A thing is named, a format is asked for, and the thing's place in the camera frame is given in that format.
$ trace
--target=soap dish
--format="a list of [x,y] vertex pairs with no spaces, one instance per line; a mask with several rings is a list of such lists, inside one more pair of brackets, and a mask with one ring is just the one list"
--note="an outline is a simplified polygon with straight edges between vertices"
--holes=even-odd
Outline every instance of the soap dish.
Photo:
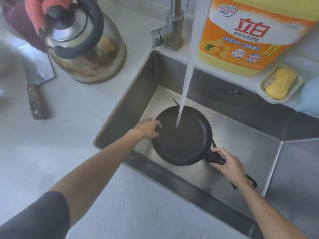
[[275,66],[268,74],[267,76],[258,84],[258,87],[256,89],[257,94],[260,95],[263,99],[265,99],[266,101],[268,101],[271,104],[279,104],[279,103],[283,103],[285,101],[287,101],[291,95],[302,85],[302,83],[304,82],[302,79],[302,76],[300,74],[298,74],[297,79],[291,84],[290,88],[289,88],[289,92],[288,92],[288,96],[283,99],[283,100],[276,100],[274,98],[272,98],[271,96],[269,96],[265,89],[266,87],[268,87],[274,80],[275,80],[275,74],[276,74],[276,70],[278,68],[281,67],[289,67],[286,64],[279,64],[277,66]]

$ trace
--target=dark sleeve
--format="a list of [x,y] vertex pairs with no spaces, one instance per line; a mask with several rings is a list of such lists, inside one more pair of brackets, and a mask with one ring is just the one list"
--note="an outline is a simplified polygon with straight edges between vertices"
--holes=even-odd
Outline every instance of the dark sleeve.
[[66,199],[50,191],[0,226],[0,239],[64,239],[69,227]]

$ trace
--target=faucet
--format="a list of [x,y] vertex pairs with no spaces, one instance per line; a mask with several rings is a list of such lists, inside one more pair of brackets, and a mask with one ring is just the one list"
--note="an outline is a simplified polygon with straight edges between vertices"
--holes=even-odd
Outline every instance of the faucet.
[[164,44],[168,49],[179,49],[183,44],[183,23],[184,10],[181,8],[181,0],[171,0],[171,9],[166,13],[166,25],[151,31],[152,48]]

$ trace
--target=red rubber glove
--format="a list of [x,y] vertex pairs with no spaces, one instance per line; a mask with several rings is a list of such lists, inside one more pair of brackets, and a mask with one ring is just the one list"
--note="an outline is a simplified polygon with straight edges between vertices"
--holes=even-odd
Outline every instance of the red rubber glove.
[[25,7],[36,32],[38,35],[44,33],[44,29],[47,26],[44,15],[47,13],[47,9],[52,6],[62,6],[65,9],[69,9],[73,0],[26,0]]

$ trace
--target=kitchen sink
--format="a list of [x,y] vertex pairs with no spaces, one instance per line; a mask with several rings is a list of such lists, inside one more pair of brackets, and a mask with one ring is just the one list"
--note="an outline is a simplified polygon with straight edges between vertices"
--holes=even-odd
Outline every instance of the kitchen sink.
[[[185,64],[153,52],[98,134],[95,146],[104,148],[140,120],[156,118],[175,105],[173,98],[180,102],[185,72]],[[257,181],[262,196],[268,194],[277,161],[286,157],[282,153],[286,143],[313,142],[319,137],[318,119],[281,104],[269,104],[251,91],[198,69],[194,70],[186,105],[207,117],[217,146],[239,157],[247,174]],[[150,140],[142,140],[125,162],[245,235],[259,237],[240,192],[207,161],[174,166],[157,155]]]

